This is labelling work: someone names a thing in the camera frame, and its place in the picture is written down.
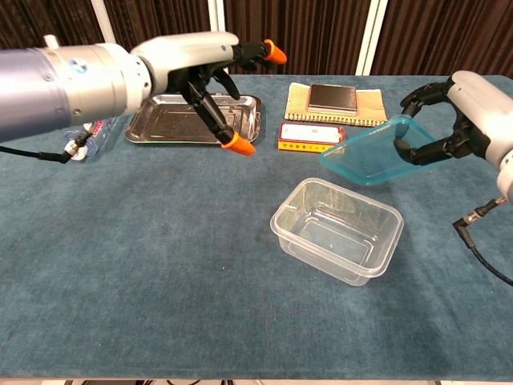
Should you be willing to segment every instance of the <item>book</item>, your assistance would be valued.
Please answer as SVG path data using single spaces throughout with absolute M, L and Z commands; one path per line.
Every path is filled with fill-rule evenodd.
M 357 113 L 356 87 L 312 84 L 308 111 L 355 116 Z
M 278 132 L 278 150 L 324 152 L 345 140 L 342 126 L 282 123 Z
M 379 126 L 388 120 L 380 90 L 356 90 L 357 114 L 354 116 L 308 111 L 309 92 L 310 86 L 299 83 L 290 84 L 285 119 L 364 127 Z

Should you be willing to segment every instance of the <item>spiral notebook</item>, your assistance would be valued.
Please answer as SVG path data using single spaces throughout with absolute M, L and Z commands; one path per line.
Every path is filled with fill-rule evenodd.
M 289 98 L 285 109 L 287 120 L 302 122 L 339 123 L 353 126 L 374 127 L 385 123 L 385 106 L 383 105 L 382 92 L 380 90 L 357 90 L 357 114 L 344 115 L 341 113 L 324 113 L 308 111 L 310 86 L 291 83 Z

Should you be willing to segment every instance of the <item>transparent blue lid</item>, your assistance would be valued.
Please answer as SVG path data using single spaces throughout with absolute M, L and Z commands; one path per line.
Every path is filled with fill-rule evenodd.
M 363 185 L 380 184 L 430 167 L 405 162 L 395 150 L 395 138 L 403 138 L 412 148 L 434 141 L 433 136 L 409 116 L 398 115 L 323 152 L 319 161 L 332 171 Z

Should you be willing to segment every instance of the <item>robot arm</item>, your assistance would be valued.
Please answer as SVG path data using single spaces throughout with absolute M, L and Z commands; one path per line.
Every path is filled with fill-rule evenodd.
M 224 67 L 285 62 L 272 42 L 239 43 L 227 32 L 163 36 L 131 53 L 109 43 L 0 51 L 0 142 L 131 114 L 154 95 L 179 92 L 224 148 L 251 155 L 206 86 L 213 77 L 238 98 Z
M 421 148 L 396 138 L 398 154 L 412 164 L 429 164 L 473 153 L 499 170 L 497 186 L 513 201 L 513 99 L 482 76 L 458 71 L 444 83 L 428 84 L 409 94 L 401 102 L 402 114 L 414 117 L 422 106 L 441 102 L 450 103 L 456 111 L 453 134 Z

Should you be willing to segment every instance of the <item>blue tablecloth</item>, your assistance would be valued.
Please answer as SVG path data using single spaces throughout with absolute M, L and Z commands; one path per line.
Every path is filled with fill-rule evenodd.
M 138 146 L 123 137 L 126 118 L 84 164 L 0 155 L 0 377 L 512 380 L 513 289 L 451 227 L 499 195 L 487 162 L 365 188 L 314 154 L 277 151 L 291 82 L 381 88 L 393 116 L 404 95 L 445 77 L 234 79 L 263 102 L 251 158 Z M 489 79 L 513 95 L 512 81 Z M 418 116 L 436 137 L 453 121 L 447 105 Z M 60 151 L 63 132 L 12 145 Z M 385 275 L 354 288 L 280 249 L 269 220 L 311 176 L 402 213 Z M 473 226 L 509 275 L 511 214 L 504 205 Z

